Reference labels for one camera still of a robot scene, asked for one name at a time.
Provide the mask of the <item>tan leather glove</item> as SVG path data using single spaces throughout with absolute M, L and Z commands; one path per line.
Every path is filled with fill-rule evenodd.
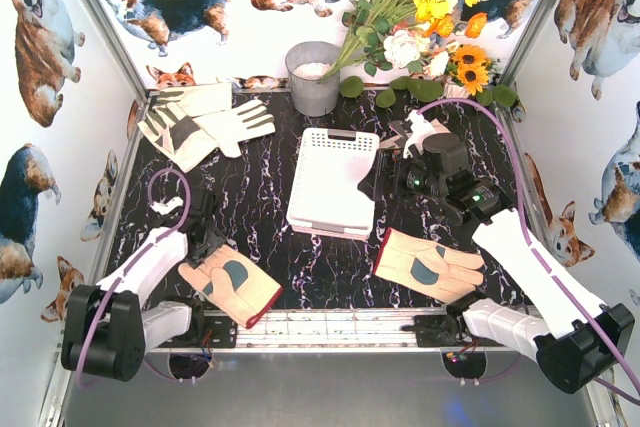
M 484 282 L 483 265 L 479 254 L 462 252 L 388 228 L 373 274 L 449 304 Z
M 183 262 L 178 273 L 208 302 L 245 329 L 251 329 L 283 292 L 278 282 L 227 244 L 196 267 Z

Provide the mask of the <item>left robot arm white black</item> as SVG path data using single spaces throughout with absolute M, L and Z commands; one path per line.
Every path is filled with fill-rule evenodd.
M 75 373 L 128 381 L 145 356 L 174 338 L 195 340 L 203 333 L 198 301 L 175 297 L 143 307 L 176 265 L 191 266 L 222 246 L 213 223 L 215 195 L 197 189 L 181 215 L 162 214 L 146 240 L 118 269 L 95 285 L 79 285 L 68 297 L 61 365 Z

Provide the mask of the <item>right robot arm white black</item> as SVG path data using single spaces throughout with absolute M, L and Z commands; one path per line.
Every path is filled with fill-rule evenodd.
M 359 190 L 373 201 L 402 196 L 438 201 L 451 223 L 473 228 L 473 241 L 508 272 L 538 313 L 527 315 L 482 296 L 479 255 L 394 228 L 384 235 L 374 274 L 445 303 L 459 331 L 533 360 L 565 393 L 622 365 L 633 314 L 622 304 L 607 306 L 566 272 L 532 236 L 505 193 L 474 176 L 455 134 L 423 118 L 395 121 L 391 128 L 395 137 L 377 150 Z

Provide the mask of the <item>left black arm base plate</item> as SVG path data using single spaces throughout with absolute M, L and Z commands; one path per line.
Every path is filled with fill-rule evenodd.
M 224 315 L 205 315 L 204 326 L 196 336 L 195 346 L 207 349 L 233 349 L 238 324 Z

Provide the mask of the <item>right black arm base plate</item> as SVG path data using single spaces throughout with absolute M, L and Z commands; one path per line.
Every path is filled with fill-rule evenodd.
M 417 346 L 421 348 L 465 347 L 469 344 L 479 347 L 499 346 L 495 341 L 472 336 L 448 315 L 415 315 L 400 330 L 412 333 Z

